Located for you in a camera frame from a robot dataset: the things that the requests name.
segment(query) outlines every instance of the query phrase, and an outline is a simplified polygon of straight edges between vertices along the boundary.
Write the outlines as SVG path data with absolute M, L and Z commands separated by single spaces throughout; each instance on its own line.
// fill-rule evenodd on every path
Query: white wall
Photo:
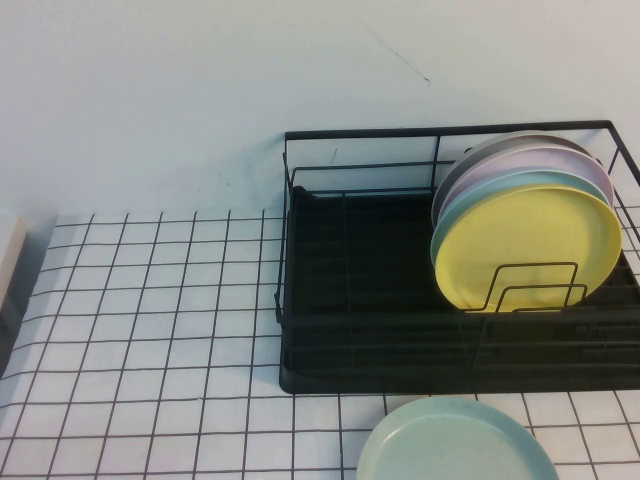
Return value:
M 290 129 L 609 118 L 640 157 L 638 18 L 635 0 L 5 1 L 0 206 L 43 228 L 276 204 Z

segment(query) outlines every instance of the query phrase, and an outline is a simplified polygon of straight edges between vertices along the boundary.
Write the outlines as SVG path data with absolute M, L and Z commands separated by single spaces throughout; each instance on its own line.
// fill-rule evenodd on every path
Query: black metal dish rack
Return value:
M 438 169 L 452 163 L 439 159 L 442 139 L 518 130 L 608 132 L 615 153 L 605 167 L 610 173 L 616 165 L 628 169 L 640 192 L 640 171 L 609 121 L 285 134 L 286 240 L 279 279 L 284 288 L 276 293 L 283 390 L 480 393 L 640 388 L 640 288 L 624 254 L 605 284 L 579 304 L 565 304 L 553 312 L 466 313 L 451 306 L 437 287 L 428 253 L 430 208 Z M 287 145 L 292 141 L 400 137 L 433 138 L 431 158 L 289 169 Z M 309 190 L 296 184 L 302 171 L 416 165 L 431 169 L 429 180 L 417 188 Z M 616 200 L 624 233 L 640 245 L 631 212 L 640 207 L 625 205 L 618 191 Z M 638 256 L 636 247 L 629 253 Z M 573 272 L 566 284 L 509 288 L 566 288 L 567 299 L 577 288 L 586 295 L 586 286 L 574 283 L 578 265 L 566 265 Z

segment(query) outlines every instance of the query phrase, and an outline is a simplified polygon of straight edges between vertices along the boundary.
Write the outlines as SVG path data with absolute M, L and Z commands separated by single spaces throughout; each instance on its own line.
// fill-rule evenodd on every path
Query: plate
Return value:
M 476 203 L 498 192 L 514 187 L 536 185 L 541 183 L 555 183 L 566 187 L 573 187 L 586 192 L 606 202 L 604 193 L 591 182 L 578 175 L 551 169 L 522 169 L 506 175 L 493 175 L 465 190 L 455 197 L 450 204 L 444 204 L 441 218 L 438 220 L 431 238 L 431 262 L 435 264 L 436 256 L 449 228 L 461 215 Z
M 613 205 L 611 179 L 598 162 L 571 148 L 544 143 L 509 148 L 481 160 L 456 180 L 447 193 L 443 206 L 476 182 L 492 175 L 511 171 L 514 167 L 550 167 L 579 175 L 602 190 L 607 198 L 607 203 Z M 442 211 L 441 207 L 438 221 L 440 221 Z
M 357 480 L 557 480 L 535 438 L 480 402 L 423 398 L 398 408 L 373 430 Z
M 563 145 L 565 147 L 573 148 L 574 150 L 582 152 L 585 155 L 589 155 L 589 152 L 577 143 L 574 143 L 571 140 L 567 140 L 560 135 L 554 135 L 553 133 L 548 132 L 526 130 L 506 133 L 504 135 L 493 137 L 485 142 L 476 145 L 467 153 L 465 153 L 460 160 L 457 160 L 453 165 L 451 165 L 449 171 L 447 172 L 447 175 L 440 183 L 440 186 L 436 190 L 436 193 L 433 197 L 433 205 L 431 207 L 431 220 L 433 224 L 436 224 L 442 202 L 449 192 L 449 189 L 451 188 L 451 186 L 453 186 L 456 180 L 458 180 L 460 175 L 467 171 L 467 169 L 474 166 L 483 158 L 494 155 L 501 150 L 535 143 L 553 143 L 556 145 Z
M 496 269 L 504 264 L 575 262 L 574 284 L 587 294 L 607 278 L 622 243 L 620 225 L 606 203 L 582 190 L 558 184 L 515 187 L 485 198 L 451 226 L 436 256 L 440 290 L 461 309 L 481 309 Z M 574 267 L 542 265 L 503 268 L 486 311 L 551 308 L 582 298 L 583 288 L 507 289 L 568 284 Z

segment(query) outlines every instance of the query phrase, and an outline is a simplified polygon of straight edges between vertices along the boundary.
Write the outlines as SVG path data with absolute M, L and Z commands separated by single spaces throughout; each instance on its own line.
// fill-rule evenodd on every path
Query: grid pattern surface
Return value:
M 281 221 L 61 218 L 0 380 L 2 477 L 355 479 L 369 432 L 417 397 L 279 388 Z M 561 479 L 640 478 L 640 391 L 469 397 Z

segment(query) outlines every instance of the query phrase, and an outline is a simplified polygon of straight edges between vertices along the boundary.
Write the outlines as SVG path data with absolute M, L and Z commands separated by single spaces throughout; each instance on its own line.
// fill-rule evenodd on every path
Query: light blue plate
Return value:
M 472 400 L 432 397 L 400 407 L 369 436 L 357 480 L 558 480 L 535 438 Z
M 435 265 L 438 250 L 440 250 L 440 245 L 442 245 L 449 229 L 473 205 L 503 190 L 539 183 L 557 183 L 567 187 L 574 187 L 593 195 L 607 205 L 609 204 L 602 190 L 588 180 L 572 173 L 543 168 L 496 174 L 491 178 L 478 182 L 458 195 L 442 213 L 431 237 L 431 262 Z

